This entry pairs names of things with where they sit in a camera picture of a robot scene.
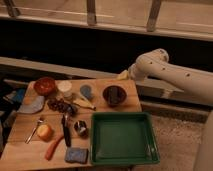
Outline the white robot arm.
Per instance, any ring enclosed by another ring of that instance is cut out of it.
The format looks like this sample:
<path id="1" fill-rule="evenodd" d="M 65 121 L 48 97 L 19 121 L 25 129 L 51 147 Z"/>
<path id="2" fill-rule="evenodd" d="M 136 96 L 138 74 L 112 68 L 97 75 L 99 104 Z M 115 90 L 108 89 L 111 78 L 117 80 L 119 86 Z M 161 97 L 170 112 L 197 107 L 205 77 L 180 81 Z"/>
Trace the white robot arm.
<path id="1" fill-rule="evenodd" d="M 168 61 L 167 51 L 158 48 L 140 55 L 117 78 L 119 80 L 142 81 L 147 76 L 153 76 L 192 93 L 213 105 L 212 72 L 177 66 L 169 64 Z M 213 110 L 204 126 L 193 171 L 213 171 Z"/>

